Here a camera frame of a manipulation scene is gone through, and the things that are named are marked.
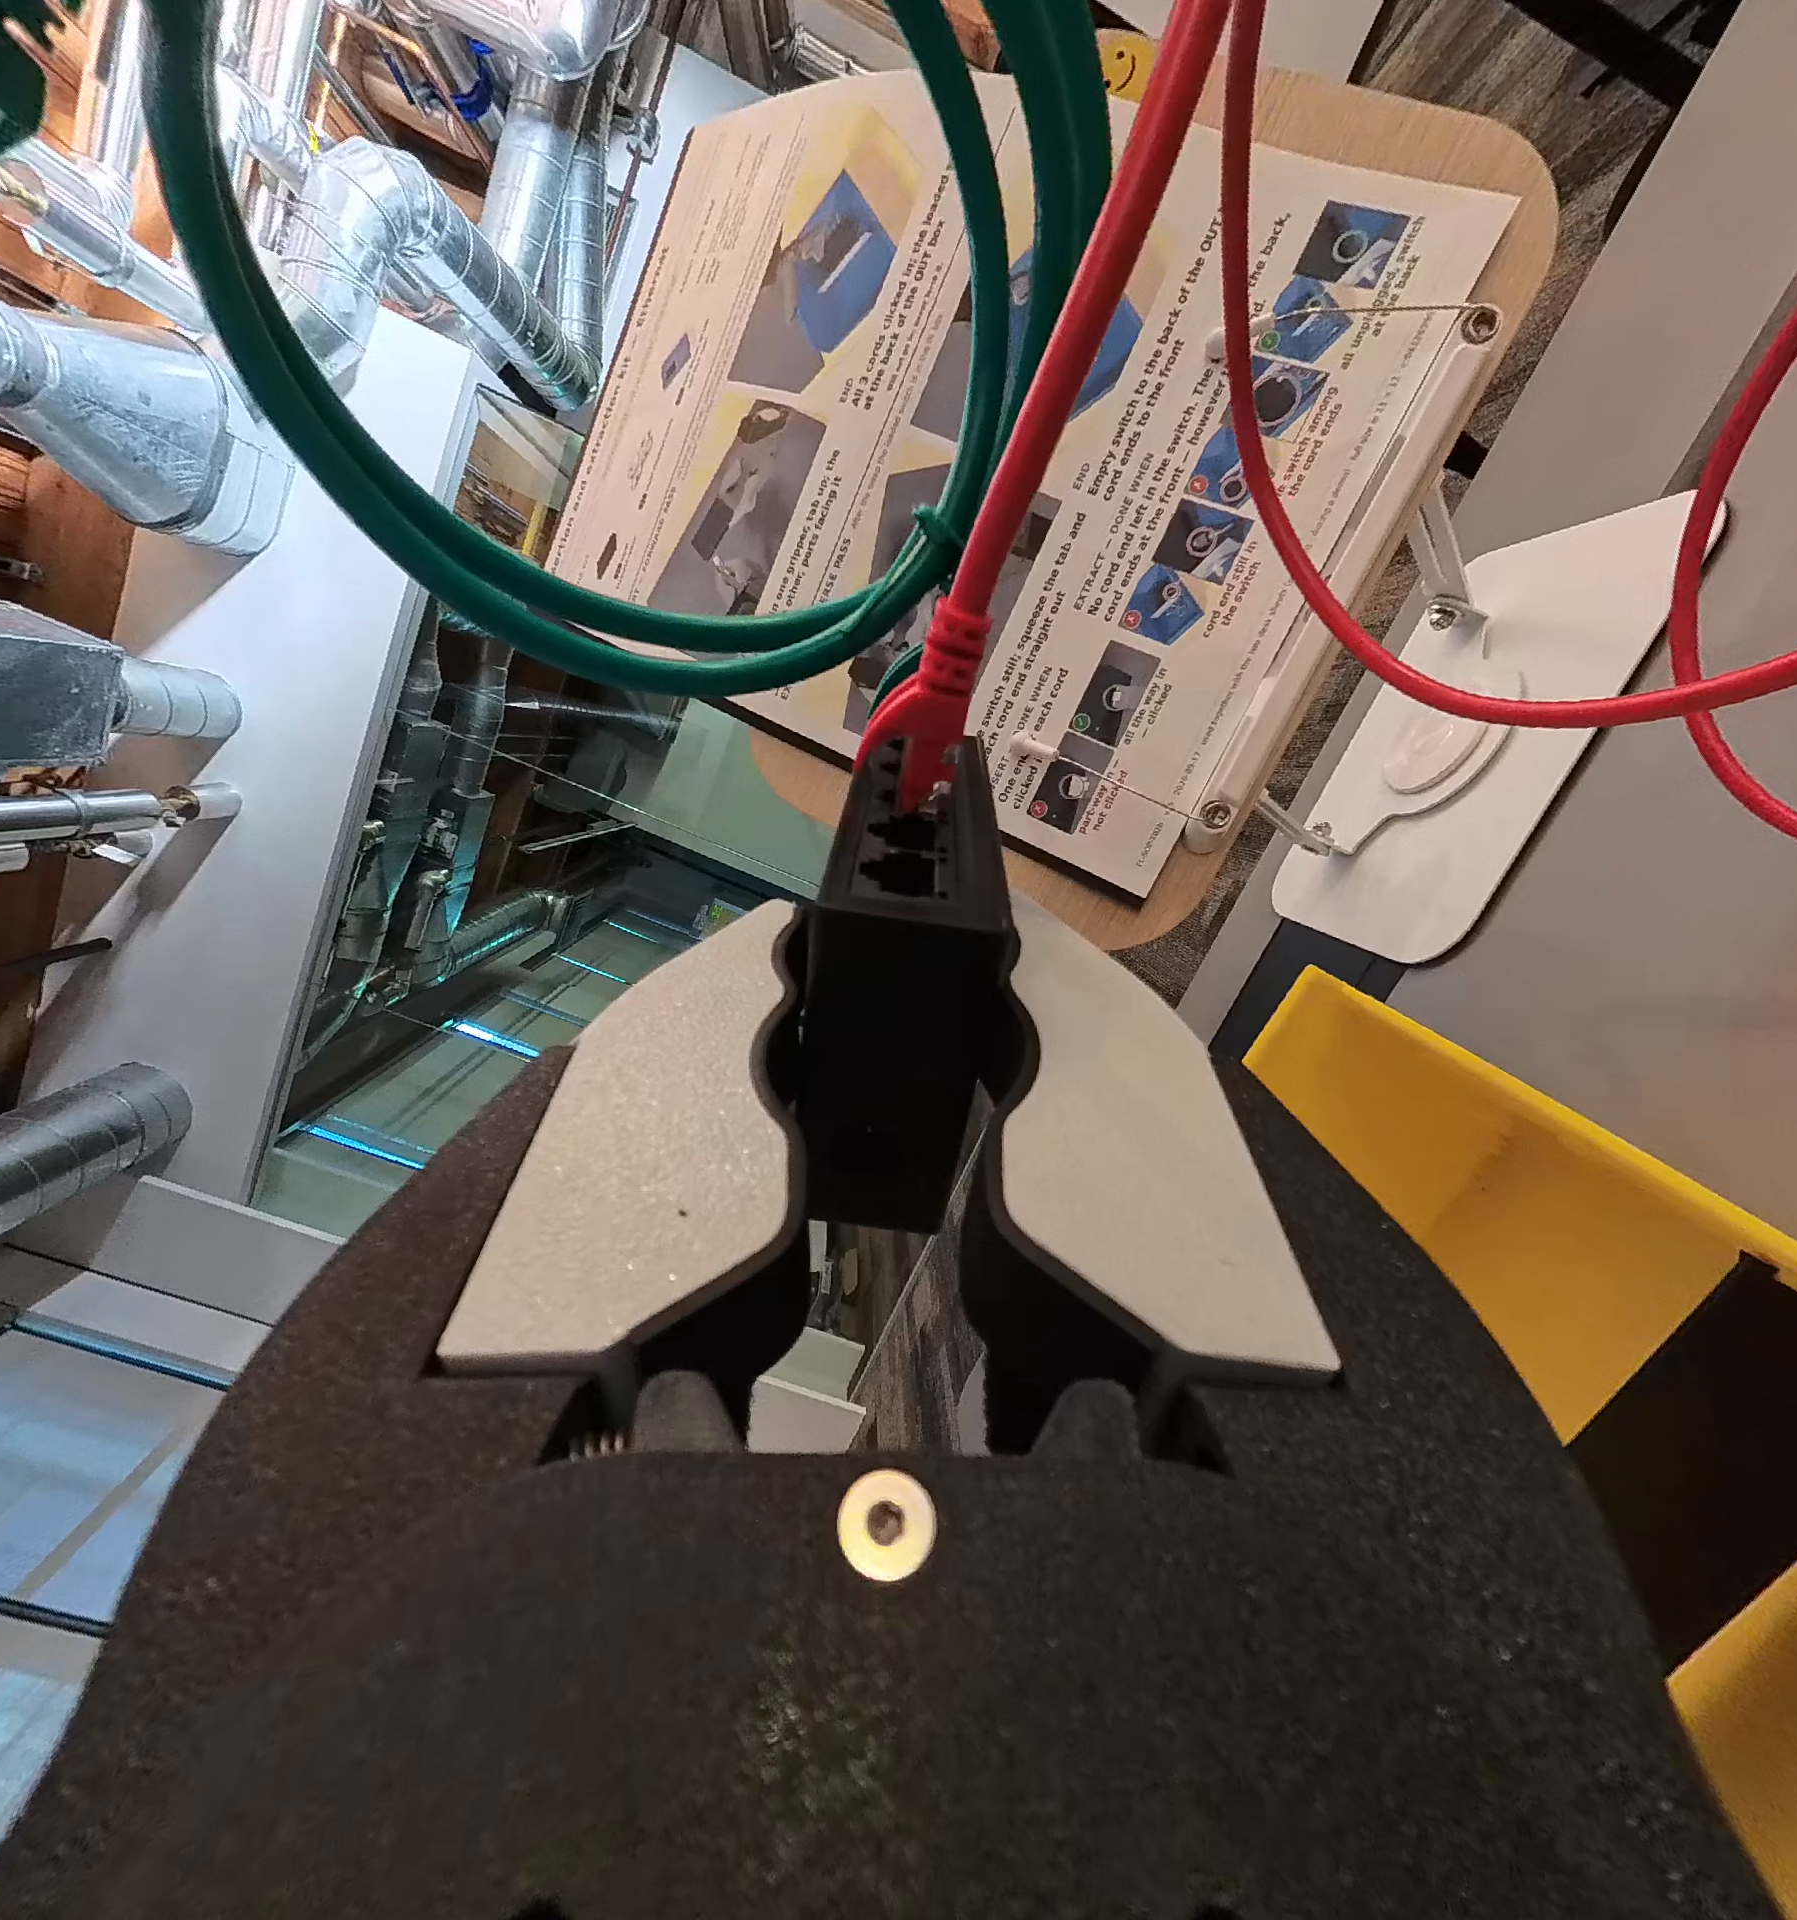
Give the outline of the yellow plastic bin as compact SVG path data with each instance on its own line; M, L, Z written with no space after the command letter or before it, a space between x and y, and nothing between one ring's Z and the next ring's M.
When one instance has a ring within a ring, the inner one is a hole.
M1534 1599L1679 1795L1659 1909L1797 1915L1797 1238L1302 968L1246 1071L1438 1268L1556 1434L1583 1597Z

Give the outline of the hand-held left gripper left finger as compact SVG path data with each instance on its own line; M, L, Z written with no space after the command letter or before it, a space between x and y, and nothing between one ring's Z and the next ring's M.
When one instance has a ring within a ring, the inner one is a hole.
M797 905L769 899L584 1030L434 1356L453 1375L600 1373L789 1259L804 1155L767 1074Z

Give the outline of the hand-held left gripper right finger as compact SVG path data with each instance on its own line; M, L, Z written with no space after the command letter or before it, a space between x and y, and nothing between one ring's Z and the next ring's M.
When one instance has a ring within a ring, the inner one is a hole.
M1033 899L986 1067L965 1311L1015 1380L1335 1380L1205 1047Z

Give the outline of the black network switch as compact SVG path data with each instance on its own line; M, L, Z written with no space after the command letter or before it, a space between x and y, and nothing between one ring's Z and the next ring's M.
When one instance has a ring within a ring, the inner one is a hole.
M899 806L903 743L854 773L804 919L797 1127L827 1221L934 1232L989 1063L1015 927L980 742Z

